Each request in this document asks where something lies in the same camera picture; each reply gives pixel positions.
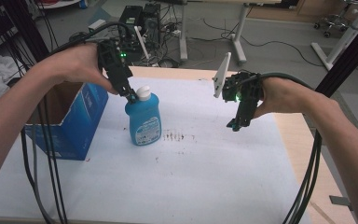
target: plastic bottle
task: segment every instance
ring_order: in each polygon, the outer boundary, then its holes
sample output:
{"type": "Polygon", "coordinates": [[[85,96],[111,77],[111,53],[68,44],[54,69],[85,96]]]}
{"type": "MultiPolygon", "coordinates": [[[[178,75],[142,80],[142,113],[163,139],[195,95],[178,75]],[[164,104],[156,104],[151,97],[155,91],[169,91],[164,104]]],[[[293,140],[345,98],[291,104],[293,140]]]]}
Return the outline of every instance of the plastic bottle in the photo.
{"type": "Polygon", "coordinates": [[[127,103],[125,110],[130,116],[131,140],[136,146],[145,146],[161,137],[161,119],[158,111],[158,97],[143,86],[136,91],[138,100],[127,103]]]}

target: blue cardboard box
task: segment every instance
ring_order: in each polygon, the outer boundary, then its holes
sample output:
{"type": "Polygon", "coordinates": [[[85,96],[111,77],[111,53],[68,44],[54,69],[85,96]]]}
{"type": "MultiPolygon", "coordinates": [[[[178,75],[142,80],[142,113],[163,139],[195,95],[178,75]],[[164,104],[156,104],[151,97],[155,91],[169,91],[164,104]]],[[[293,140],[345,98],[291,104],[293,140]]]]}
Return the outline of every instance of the blue cardboard box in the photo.
{"type": "MultiPolygon", "coordinates": [[[[48,92],[48,119],[55,155],[57,159],[83,161],[98,127],[107,91],[90,83],[62,83],[48,92]]],[[[47,153],[43,131],[48,134],[44,103],[41,104],[42,120],[37,116],[34,126],[35,142],[47,153]]],[[[25,125],[27,135],[32,139],[33,119],[25,125]]]]}

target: table surface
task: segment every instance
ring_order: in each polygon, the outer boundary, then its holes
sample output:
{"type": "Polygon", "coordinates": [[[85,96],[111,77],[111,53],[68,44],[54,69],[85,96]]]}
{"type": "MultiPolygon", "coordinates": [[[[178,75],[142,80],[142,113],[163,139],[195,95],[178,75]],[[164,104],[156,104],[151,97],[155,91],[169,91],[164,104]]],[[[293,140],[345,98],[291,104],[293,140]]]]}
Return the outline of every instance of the table surface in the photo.
{"type": "MultiPolygon", "coordinates": [[[[135,77],[170,79],[208,79],[215,71],[131,67],[135,77]]],[[[301,182],[312,147],[313,137],[300,114],[275,114],[275,119],[287,153],[295,171],[296,180],[301,182]]],[[[325,162],[321,159],[318,181],[308,206],[312,223],[354,223],[347,207],[333,205],[328,196],[340,196],[340,192],[325,162]]]]}

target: gray floor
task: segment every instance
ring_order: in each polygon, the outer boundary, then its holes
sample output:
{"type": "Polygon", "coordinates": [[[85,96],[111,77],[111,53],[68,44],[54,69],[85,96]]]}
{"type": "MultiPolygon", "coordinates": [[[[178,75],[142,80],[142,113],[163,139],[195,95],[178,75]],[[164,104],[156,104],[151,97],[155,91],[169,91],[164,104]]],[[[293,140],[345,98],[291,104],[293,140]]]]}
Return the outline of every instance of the gray floor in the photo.
{"type": "MultiPolygon", "coordinates": [[[[118,6],[129,4],[124,0],[111,2],[116,2],[118,6]]],[[[146,1],[137,2],[142,3],[140,6],[146,3],[146,1]]],[[[46,14],[59,45],[66,43],[70,35],[79,31],[87,31],[88,26],[98,19],[116,21],[119,15],[112,15],[106,12],[103,9],[103,4],[105,3],[106,0],[94,0],[90,1],[90,6],[87,9],[80,9],[77,5],[73,5],[47,10],[46,14]]],[[[233,19],[232,16],[227,18],[226,15],[227,13],[214,14],[213,17],[203,18],[205,22],[214,27],[230,30],[235,26],[237,20],[233,19]]],[[[219,38],[222,31],[208,27],[198,15],[189,15],[187,21],[188,60],[181,63],[180,67],[216,70],[226,52],[234,52],[231,43],[227,40],[196,40],[194,38],[219,38]]],[[[49,46],[50,41],[46,24],[42,20],[38,20],[36,24],[49,46]]],[[[249,19],[245,23],[242,37],[241,44],[248,62],[241,66],[237,65],[237,58],[233,54],[229,65],[230,71],[240,69],[259,73],[280,71],[299,77],[312,87],[316,87],[327,74],[327,71],[322,66],[322,62],[310,46],[310,43],[319,43],[324,52],[328,54],[338,42],[340,34],[333,33],[332,37],[324,38],[323,32],[315,30],[312,23],[249,19]],[[269,41],[280,41],[284,44],[273,42],[263,47],[252,46],[268,43],[269,41]],[[306,62],[301,58],[299,52],[289,45],[296,47],[309,62],[317,65],[306,62]]],[[[179,62],[177,38],[172,38],[169,41],[169,56],[179,62]]],[[[358,126],[358,69],[353,71],[351,76],[339,88],[335,98],[341,103],[350,120],[358,126]]]]}

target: skin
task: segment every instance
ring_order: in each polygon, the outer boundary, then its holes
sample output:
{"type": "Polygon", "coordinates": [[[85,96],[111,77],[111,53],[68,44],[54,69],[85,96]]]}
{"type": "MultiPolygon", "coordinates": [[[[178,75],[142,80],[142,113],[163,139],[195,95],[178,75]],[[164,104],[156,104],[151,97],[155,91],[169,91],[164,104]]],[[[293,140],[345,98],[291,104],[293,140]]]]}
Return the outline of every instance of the skin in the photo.
{"type": "Polygon", "coordinates": [[[255,111],[264,114],[303,113],[324,139],[342,178],[358,218],[358,129],[345,117],[338,103],[287,79],[263,80],[263,104],[255,111]]]}
{"type": "MultiPolygon", "coordinates": [[[[64,81],[90,82],[116,94],[99,71],[96,55],[94,44],[54,54],[35,65],[0,98],[0,167],[24,123],[54,85],[64,81]]],[[[337,102],[293,81],[266,78],[263,90],[265,98],[255,111],[255,118],[271,112],[309,116],[329,148],[358,217],[358,130],[337,102]]]]}

